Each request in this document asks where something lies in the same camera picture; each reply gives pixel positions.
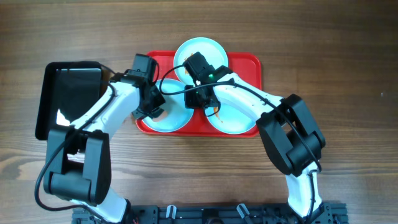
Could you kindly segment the orange green sponge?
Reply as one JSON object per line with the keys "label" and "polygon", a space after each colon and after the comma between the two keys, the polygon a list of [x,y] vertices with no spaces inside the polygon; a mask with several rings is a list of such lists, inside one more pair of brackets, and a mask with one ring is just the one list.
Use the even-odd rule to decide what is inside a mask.
{"label": "orange green sponge", "polygon": [[168,116],[168,112],[166,110],[164,110],[158,117],[153,118],[152,120],[154,122],[159,122],[162,121],[163,119],[165,119]]}

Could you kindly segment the light blue plate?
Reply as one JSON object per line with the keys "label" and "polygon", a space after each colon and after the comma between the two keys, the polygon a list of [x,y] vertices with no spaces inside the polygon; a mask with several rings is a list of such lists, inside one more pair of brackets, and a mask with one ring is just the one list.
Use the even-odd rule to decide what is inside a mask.
{"label": "light blue plate", "polygon": [[[213,39],[196,37],[184,42],[176,51],[174,56],[174,67],[182,65],[187,58],[199,52],[205,57],[209,65],[214,69],[221,66],[228,67],[228,57],[222,46]],[[193,85],[194,81],[185,68],[180,67],[174,70],[177,78],[186,85]],[[217,82],[220,79],[217,74],[210,75],[209,82]]]}
{"label": "light blue plate", "polygon": [[221,104],[221,108],[209,107],[205,109],[207,120],[217,130],[226,134],[243,134],[255,127],[255,121],[237,109]]}
{"label": "light blue plate", "polygon": [[[185,84],[174,79],[166,78],[162,83],[162,91],[173,93],[185,89]],[[184,94],[162,95],[165,103],[160,107],[168,112],[168,116],[159,122],[154,122],[150,118],[144,118],[143,123],[149,129],[161,133],[171,133],[184,127],[193,116],[193,109],[186,108]]]}

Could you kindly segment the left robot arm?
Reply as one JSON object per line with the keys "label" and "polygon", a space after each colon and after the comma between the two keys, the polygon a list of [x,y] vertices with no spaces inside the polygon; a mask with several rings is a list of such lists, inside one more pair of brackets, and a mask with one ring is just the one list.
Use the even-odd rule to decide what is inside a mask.
{"label": "left robot arm", "polygon": [[110,140],[132,116],[158,118],[165,100],[155,85],[159,64],[137,54],[125,72],[99,62],[52,62],[45,69],[35,130],[47,142],[45,164],[34,197],[40,191],[80,208],[94,223],[137,223],[129,200],[111,188]]}

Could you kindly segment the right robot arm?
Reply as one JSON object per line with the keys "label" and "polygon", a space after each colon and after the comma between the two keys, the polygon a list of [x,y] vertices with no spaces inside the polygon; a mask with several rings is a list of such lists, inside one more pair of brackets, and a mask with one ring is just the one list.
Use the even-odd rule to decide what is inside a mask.
{"label": "right robot arm", "polygon": [[214,68],[199,52],[182,65],[194,82],[186,88],[186,106],[209,107],[215,101],[255,121],[269,160],[286,176],[290,208],[310,223],[322,203],[316,177],[326,142],[303,99],[266,93],[228,67]]}

